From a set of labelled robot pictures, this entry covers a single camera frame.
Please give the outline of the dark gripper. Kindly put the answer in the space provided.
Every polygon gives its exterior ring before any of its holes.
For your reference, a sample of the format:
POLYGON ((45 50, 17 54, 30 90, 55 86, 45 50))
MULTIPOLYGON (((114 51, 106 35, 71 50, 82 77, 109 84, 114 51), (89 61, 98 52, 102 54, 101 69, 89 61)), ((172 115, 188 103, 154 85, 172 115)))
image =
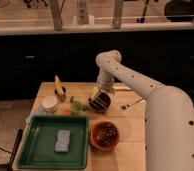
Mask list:
POLYGON ((111 98, 98 87, 94 87, 89 95, 90 107, 98 113, 105 113, 111 104, 111 98))

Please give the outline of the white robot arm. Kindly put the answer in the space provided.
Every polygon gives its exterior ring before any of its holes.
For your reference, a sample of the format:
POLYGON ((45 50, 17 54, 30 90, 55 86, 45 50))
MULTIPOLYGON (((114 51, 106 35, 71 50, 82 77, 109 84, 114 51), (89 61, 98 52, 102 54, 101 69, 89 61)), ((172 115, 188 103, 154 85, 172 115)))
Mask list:
POLYGON ((97 87, 111 92, 119 80, 146 100, 146 171, 194 171, 194 105, 182 89, 121 64, 117 50, 96 56, 97 87))

